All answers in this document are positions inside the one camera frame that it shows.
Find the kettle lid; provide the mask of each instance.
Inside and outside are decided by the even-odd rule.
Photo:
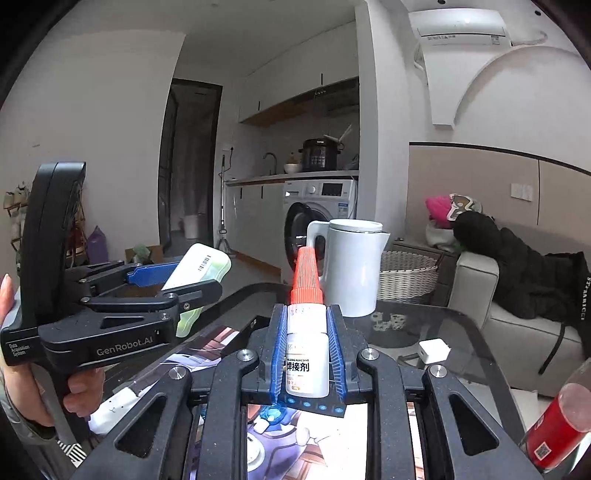
[[[330,221],[330,228],[344,232],[381,232],[384,226],[379,222],[370,222],[369,220],[352,220],[347,218],[337,218]]]

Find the sleeve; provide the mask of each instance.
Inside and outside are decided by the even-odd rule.
[[[45,445],[56,439],[55,428],[44,427],[34,421],[27,420],[15,408],[6,391],[2,369],[0,369],[0,403],[12,428],[23,443]]]

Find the red can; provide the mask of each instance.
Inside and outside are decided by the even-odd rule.
[[[557,467],[591,430],[591,392],[567,383],[544,414],[525,434],[521,449],[537,469]]]

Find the blue gripper pad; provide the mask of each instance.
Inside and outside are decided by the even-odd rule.
[[[138,287],[150,287],[152,285],[166,283],[170,275],[173,274],[174,269],[177,268],[177,265],[178,262],[138,267],[133,272],[127,274],[127,283],[137,285]]]
[[[339,399],[344,401],[347,394],[347,383],[345,382],[345,362],[340,350],[339,337],[336,333],[335,318],[332,309],[326,309],[326,332],[329,336],[330,364],[332,365],[335,389]]]
[[[285,349],[287,347],[287,307],[283,305],[279,329],[277,330],[277,341],[273,350],[273,359],[271,361],[271,386],[269,393],[273,398],[273,403],[277,402],[281,392],[283,381],[283,362],[285,360]]]

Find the white box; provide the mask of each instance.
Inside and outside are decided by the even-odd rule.
[[[444,362],[450,351],[451,348],[440,338],[423,340],[418,343],[418,355],[425,365]]]

